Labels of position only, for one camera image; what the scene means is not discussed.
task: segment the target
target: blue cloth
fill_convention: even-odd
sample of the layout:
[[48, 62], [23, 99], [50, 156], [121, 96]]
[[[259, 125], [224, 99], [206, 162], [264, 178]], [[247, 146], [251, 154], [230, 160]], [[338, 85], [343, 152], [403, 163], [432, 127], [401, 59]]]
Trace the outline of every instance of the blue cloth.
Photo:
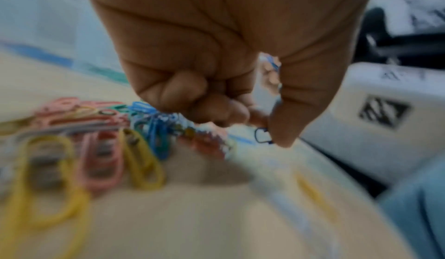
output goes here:
[[421, 259], [445, 259], [445, 155], [379, 199]]

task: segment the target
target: table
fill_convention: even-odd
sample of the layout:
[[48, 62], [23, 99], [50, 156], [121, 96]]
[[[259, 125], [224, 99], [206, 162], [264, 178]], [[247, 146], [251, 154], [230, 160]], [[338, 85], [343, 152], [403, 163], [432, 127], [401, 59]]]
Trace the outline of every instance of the table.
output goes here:
[[[8, 54], [0, 54], [0, 69], [0, 120], [26, 116], [60, 96], [137, 99], [128, 86]], [[229, 133], [253, 139], [252, 129], [244, 126]], [[302, 141], [292, 149], [238, 142], [230, 161], [176, 146], [164, 167], [169, 181], [162, 190], [137, 192], [123, 182], [122, 188], [93, 200], [91, 231], [79, 259], [309, 258], [312, 247], [304, 233], [294, 229], [286, 208], [277, 207], [284, 201], [338, 244], [339, 258], [413, 258], [363, 190]], [[295, 174], [321, 192], [335, 220], [307, 197]], [[58, 206], [60, 196], [39, 198], [44, 211]], [[69, 241], [70, 227], [67, 223], [27, 238], [20, 258], [54, 257]]]

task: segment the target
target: pile of paper clips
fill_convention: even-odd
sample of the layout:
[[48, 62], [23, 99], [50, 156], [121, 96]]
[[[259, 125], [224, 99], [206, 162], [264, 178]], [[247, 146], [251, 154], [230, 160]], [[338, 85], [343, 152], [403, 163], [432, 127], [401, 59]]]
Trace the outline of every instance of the pile of paper clips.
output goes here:
[[[60, 257], [72, 258], [87, 234], [91, 196], [118, 185], [126, 170], [136, 189], [161, 188], [166, 176], [160, 161], [169, 157], [173, 140], [215, 158], [233, 149], [180, 114], [160, 113], [141, 101], [59, 98], [30, 118], [1, 123], [0, 134], [0, 197], [9, 196], [1, 223], [2, 259], [14, 257], [23, 227], [52, 227], [75, 217], [76, 234]], [[59, 213], [34, 215], [34, 193], [61, 187], [67, 202]]]

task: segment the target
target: skin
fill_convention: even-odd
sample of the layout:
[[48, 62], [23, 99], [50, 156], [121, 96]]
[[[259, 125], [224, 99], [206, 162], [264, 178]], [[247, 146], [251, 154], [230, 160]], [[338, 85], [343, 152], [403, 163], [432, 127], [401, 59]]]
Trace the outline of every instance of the skin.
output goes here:
[[[338, 90], [368, 0], [91, 0], [135, 92], [164, 112], [267, 127], [290, 147]], [[270, 116], [251, 91], [259, 52], [279, 57]]]

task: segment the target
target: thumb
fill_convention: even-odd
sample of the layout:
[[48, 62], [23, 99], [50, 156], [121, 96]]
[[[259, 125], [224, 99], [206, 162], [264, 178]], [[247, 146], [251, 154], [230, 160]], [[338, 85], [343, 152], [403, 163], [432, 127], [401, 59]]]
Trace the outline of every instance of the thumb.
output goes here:
[[300, 51], [281, 59], [280, 100], [268, 121], [268, 131], [279, 146], [290, 147], [304, 128], [329, 105], [350, 63], [352, 41], [315, 51]]

